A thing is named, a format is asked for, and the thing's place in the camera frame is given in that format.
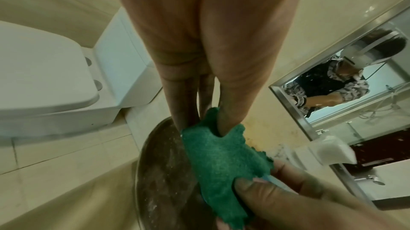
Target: bathroom floor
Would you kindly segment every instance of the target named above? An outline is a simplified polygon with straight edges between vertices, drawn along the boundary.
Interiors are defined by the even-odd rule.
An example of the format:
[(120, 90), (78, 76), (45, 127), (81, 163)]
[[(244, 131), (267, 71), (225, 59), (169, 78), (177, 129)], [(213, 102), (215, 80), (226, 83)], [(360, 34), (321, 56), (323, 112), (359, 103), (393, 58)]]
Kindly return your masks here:
[(119, 113), (99, 130), (0, 139), (0, 225), (139, 156)]

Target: toilet lid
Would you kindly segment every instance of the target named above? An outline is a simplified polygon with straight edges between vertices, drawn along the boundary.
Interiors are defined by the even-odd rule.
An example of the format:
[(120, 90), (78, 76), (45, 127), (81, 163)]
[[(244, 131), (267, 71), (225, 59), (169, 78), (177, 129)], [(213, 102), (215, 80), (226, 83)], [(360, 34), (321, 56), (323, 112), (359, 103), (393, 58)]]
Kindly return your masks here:
[(0, 21), (0, 118), (84, 108), (98, 98), (79, 44)]

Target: fingernail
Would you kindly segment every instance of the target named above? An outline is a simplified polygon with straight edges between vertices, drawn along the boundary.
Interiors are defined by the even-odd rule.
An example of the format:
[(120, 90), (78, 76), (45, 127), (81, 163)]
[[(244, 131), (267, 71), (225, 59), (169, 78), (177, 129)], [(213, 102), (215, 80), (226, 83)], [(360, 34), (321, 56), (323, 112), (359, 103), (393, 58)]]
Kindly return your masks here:
[(252, 181), (246, 179), (246, 178), (236, 178), (235, 179), (235, 189), (237, 191), (246, 191), (251, 185), (252, 185)]

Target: white toilet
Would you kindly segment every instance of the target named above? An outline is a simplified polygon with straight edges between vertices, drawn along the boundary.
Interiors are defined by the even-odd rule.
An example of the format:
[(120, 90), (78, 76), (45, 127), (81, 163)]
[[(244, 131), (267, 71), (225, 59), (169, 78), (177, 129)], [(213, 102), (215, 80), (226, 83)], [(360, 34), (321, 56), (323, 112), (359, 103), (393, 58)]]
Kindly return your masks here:
[(0, 21), (0, 136), (37, 137), (110, 124), (148, 104), (161, 81), (120, 8), (93, 49)]

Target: metal frame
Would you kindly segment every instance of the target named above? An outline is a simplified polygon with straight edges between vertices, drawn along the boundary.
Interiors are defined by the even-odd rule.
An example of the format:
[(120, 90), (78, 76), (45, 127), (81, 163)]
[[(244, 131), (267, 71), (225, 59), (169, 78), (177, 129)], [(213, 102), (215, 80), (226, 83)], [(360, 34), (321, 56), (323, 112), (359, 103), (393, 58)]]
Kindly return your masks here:
[[(286, 84), (293, 78), (303, 74), (304, 72), (308, 71), (309, 69), (313, 68), (314, 66), (323, 62), (323, 60), (329, 58), (334, 53), (337, 53), (345, 46), (355, 42), (359, 38), (363, 37), (370, 31), (374, 30), (375, 28), (379, 27), (380, 25), (384, 24), (385, 22), (389, 21), (393, 17), (397, 16), (398, 14), (405, 11), (407, 8), (410, 7), (410, 0), (403, 0), (399, 2), (396, 6), (388, 10), (387, 12), (383, 13), (379, 17), (375, 18), (374, 20), (370, 21), (366, 25), (362, 26), (361, 28), (357, 29), (350, 35), (346, 36), (341, 41), (337, 42), (333, 46), (329, 47), (322, 53), (318, 54), (316, 57), (311, 59), (310, 61), (304, 63), (291, 73), (287, 74), (277, 82), (273, 83), (270, 86), (271, 91), (274, 95), (279, 99), (285, 109), (289, 112), (291, 117), (295, 120), (295, 122), (299, 125), (302, 131), (306, 134), (310, 141), (313, 141), (319, 138), (318, 133), (313, 129), (313, 127), (307, 122), (305, 117), (299, 112), (298, 109), (292, 105), (284, 91), (282, 90), (282, 85)], [(363, 199), (368, 204), (374, 206), (374, 204), (369, 200), (367, 195), (363, 192), (363, 190), (358, 186), (358, 184), (354, 181), (353, 177), (350, 173), (346, 170), (346, 168), (342, 164), (334, 164), (330, 165), (330, 168), (336, 174), (336, 176), (342, 181), (346, 189), (353, 195), (358, 198)]]

